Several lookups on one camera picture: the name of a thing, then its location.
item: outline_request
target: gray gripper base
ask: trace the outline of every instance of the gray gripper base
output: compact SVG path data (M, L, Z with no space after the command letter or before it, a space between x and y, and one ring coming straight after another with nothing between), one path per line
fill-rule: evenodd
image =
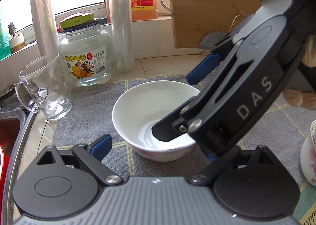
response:
M217 204L207 187L190 185L183 177L130 177L126 184L105 188L98 201L77 216L59 221L40 221L22 216L15 222L15 225L59 224L297 225L298 223L291 217L269 222L233 217Z

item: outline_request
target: finger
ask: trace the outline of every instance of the finger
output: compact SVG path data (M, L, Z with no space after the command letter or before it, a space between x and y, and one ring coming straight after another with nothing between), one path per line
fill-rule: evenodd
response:
M316 111L316 94L315 93L303 93L303 103L301 107Z
M300 107L303 103L303 95L298 90L285 89L282 94L285 101L292 107Z
M316 66L316 35L310 35L304 43L305 52L302 62L308 67Z

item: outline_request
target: checkered tablecloth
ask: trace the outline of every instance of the checkered tablecloth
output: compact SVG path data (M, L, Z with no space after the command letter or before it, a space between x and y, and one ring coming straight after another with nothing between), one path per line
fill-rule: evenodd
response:
M211 76L196 88L201 90ZM58 121L53 144L58 149L67 149L78 143L89 144L109 133L113 138L113 148L102 163L124 179L130 175L190 177L200 171L209 162L199 147L172 162L153 162L135 153L114 129L111 113L116 100L129 88L153 80L186 83L186 76L160 76L74 88L71 93L72 110ZM316 120L315 112L290 107L280 96L238 143L242 149L255 149L259 144L267 145L288 169L301 190L300 202L293 214L298 221L316 201L316 187L307 183L300 167L301 146L313 120Z

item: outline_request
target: glass mug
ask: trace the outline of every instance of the glass mug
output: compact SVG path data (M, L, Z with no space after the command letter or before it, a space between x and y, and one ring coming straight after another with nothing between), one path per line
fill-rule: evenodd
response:
M72 103L62 62L59 54L52 54L40 57L22 69L15 92L27 110L35 113L41 110L51 120L58 120L70 111ZM25 101L20 87L27 89L37 107L32 107Z

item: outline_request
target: succulent plant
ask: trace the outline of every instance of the succulent plant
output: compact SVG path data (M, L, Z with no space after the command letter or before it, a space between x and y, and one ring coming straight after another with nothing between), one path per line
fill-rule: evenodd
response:
M15 28L14 23L13 23L13 22L10 23L10 24L8 25L8 28L9 28L9 33L10 33L10 35L12 35L12 37L15 37L16 28Z

